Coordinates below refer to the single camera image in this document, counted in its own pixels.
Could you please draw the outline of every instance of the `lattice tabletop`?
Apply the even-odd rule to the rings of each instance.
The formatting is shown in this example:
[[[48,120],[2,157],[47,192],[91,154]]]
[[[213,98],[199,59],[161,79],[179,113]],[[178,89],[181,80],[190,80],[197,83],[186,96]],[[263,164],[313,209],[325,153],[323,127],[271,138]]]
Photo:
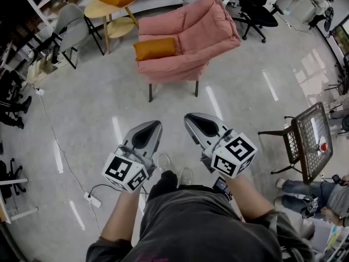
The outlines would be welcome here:
[[[333,155],[329,125],[322,103],[315,104],[294,118],[292,125],[296,133],[303,178],[306,172],[308,182],[311,182]],[[321,137],[324,137],[328,144],[325,152],[319,149]]]

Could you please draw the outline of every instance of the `power strip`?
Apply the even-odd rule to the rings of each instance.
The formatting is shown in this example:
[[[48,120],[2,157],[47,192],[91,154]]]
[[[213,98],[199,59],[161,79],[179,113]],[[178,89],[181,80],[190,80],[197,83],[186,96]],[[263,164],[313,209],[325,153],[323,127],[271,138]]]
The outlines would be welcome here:
[[[85,192],[83,197],[92,205],[96,206],[97,208],[100,208],[102,202],[98,200],[96,197],[94,197],[92,194]]]

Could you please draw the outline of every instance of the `round wooden side table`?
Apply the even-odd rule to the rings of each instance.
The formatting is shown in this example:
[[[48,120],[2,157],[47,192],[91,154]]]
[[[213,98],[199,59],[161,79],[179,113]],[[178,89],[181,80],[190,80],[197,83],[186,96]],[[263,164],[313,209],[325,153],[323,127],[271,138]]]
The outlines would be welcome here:
[[[124,7],[116,7],[114,5],[106,4],[99,0],[92,0],[85,8],[85,15],[90,19],[103,18],[104,35],[106,42],[106,53],[110,52],[109,38],[119,38],[129,33],[133,26],[136,25],[139,28],[138,21],[135,19],[127,4]],[[120,17],[112,20],[112,13],[125,9],[130,17]],[[109,24],[107,25],[107,16],[109,16]]]

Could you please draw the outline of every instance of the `power cord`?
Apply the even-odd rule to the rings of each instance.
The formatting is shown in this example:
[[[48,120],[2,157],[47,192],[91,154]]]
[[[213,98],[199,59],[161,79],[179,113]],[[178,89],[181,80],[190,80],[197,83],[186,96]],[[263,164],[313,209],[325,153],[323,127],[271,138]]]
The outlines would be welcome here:
[[[63,154],[64,160],[65,160],[65,162],[67,163],[67,166],[68,166],[68,168],[69,168],[70,173],[73,175],[73,177],[75,178],[75,180],[76,180],[77,183],[79,184],[79,187],[80,187],[81,192],[84,194],[85,192],[84,192],[84,190],[82,189],[81,183],[79,182],[79,180],[77,179],[77,177],[76,177],[76,176],[74,175],[74,173],[72,172],[72,170],[71,170],[71,168],[70,168],[70,165],[69,165],[69,163],[68,163],[68,160],[67,160],[67,158],[66,158],[66,156],[65,156],[65,153],[64,153],[64,151],[62,150],[61,146],[60,146],[59,143],[58,143],[58,140],[57,140],[55,131],[53,131],[53,127],[52,127],[52,124],[51,124],[51,122],[50,122],[50,119],[49,119],[49,117],[48,117],[48,115],[47,115],[47,112],[46,112],[46,109],[45,109],[45,105],[44,105],[44,102],[43,102],[43,100],[42,100],[42,98],[41,98],[41,95],[39,95],[39,98],[40,98],[41,104],[43,105],[43,109],[44,109],[44,112],[45,112],[46,119],[47,119],[47,121],[49,122],[49,125],[50,125],[50,127],[51,127],[51,131],[52,131],[52,134],[53,134],[53,136],[54,136],[54,138],[55,138],[55,141],[56,141],[56,143],[57,143],[57,145],[58,145],[58,148],[60,149],[60,151],[61,151],[62,154]],[[114,189],[115,191],[122,192],[122,190],[116,189],[116,188],[114,188],[114,187],[112,187],[112,186],[110,186],[110,185],[107,185],[107,184],[103,184],[103,183],[102,183],[102,184],[98,184],[98,185],[92,187],[92,189],[91,189],[91,191],[89,192],[89,194],[88,194],[87,197],[90,198],[90,197],[91,197],[92,190],[93,190],[94,188],[96,188],[96,187],[99,187],[99,186],[107,186],[107,187],[110,187],[110,188]],[[144,192],[141,192],[141,194],[144,194],[145,197],[146,197],[146,200],[147,200],[149,194],[147,193],[147,191],[146,191],[146,189],[144,188],[144,186],[142,186],[142,188],[143,188]],[[92,206],[91,206],[90,203],[88,203],[88,206],[89,206],[89,208],[91,209],[91,211],[93,212],[94,219],[95,219],[95,221],[96,221],[97,229],[98,229],[98,231],[99,231],[99,234],[101,234],[101,231],[100,231],[99,226],[98,226],[97,216],[96,216],[96,214],[95,214],[95,212],[94,212],[94,210],[93,210],[93,208],[92,208]]]
[[[109,184],[104,184],[104,183],[101,183],[101,184],[98,184],[94,187],[92,187],[92,189],[90,190],[90,192],[88,193],[87,197],[90,198],[91,197],[91,194],[92,194],[92,191],[96,188],[96,187],[99,187],[99,186],[107,186],[107,187],[110,187],[111,189],[114,189],[115,191],[119,191],[119,192],[122,192],[123,190],[120,190],[120,189],[116,189],[115,187],[113,186],[110,186]],[[148,196],[148,193],[147,191],[145,190],[144,186],[142,186],[144,192],[141,192],[141,194],[144,194],[146,197]]]
[[[300,31],[300,32],[304,32],[304,33],[307,33],[307,34],[311,35],[310,30],[304,31],[304,30],[296,29],[287,20],[284,20],[280,15],[278,15],[278,17],[281,18],[284,21],[285,24],[287,24],[289,27],[293,28],[295,31]]]
[[[76,180],[77,183],[79,184],[79,187],[80,187],[80,189],[81,189],[82,194],[84,194],[85,192],[84,192],[83,189],[82,189],[81,183],[79,182],[79,180],[77,179],[77,177],[76,177],[76,176],[74,175],[74,173],[72,172],[72,170],[71,170],[71,168],[70,168],[70,166],[69,166],[68,160],[67,160],[67,158],[66,158],[66,156],[65,156],[65,154],[64,154],[64,151],[62,150],[61,146],[60,146],[59,143],[58,143],[58,140],[57,140],[56,135],[55,135],[55,131],[53,131],[53,127],[52,127],[52,124],[51,124],[51,122],[50,122],[50,119],[49,119],[49,117],[48,117],[48,115],[47,115],[47,112],[46,112],[46,109],[45,109],[45,105],[44,105],[44,102],[43,102],[43,100],[42,100],[42,98],[41,98],[41,95],[39,95],[39,98],[40,98],[40,101],[41,101],[41,103],[42,103],[42,105],[43,105],[43,109],[44,109],[44,112],[45,112],[47,121],[49,122],[49,125],[50,125],[51,130],[52,130],[52,134],[53,134],[53,136],[55,137],[55,141],[56,141],[56,143],[57,143],[57,145],[58,145],[58,148],[60,149],[60,151],[62,152],[62,154],[63,154],[63,156],[64,156],[64,160],[65,160],[65,162],[67,163],[67,166],[68,166],[68,168],[69,168],[70,173],[74,176],[75,180]],[[95,221],[96,221],[97,229],[98,229],[98,231],[99,231],[99,233],[100,233],[96,214],[94,213],[94,210],[93,210],[93,208],[91,207],[90,203],[88,204],[88,206],[89,206],[89,208],[91,209],[91,211],[92,211],[93,214],[94,214],[94,219],[95,219]]]

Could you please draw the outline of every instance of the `red object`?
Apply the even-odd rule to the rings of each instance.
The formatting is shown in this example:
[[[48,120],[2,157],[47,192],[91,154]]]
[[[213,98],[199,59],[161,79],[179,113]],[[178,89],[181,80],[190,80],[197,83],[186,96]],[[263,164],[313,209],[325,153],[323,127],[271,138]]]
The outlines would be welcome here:
[[[328,149],[327,143],[324,142],[324,143],[320,146],[320,149],[321,149],[322,151],[327,151],[327,149]]]

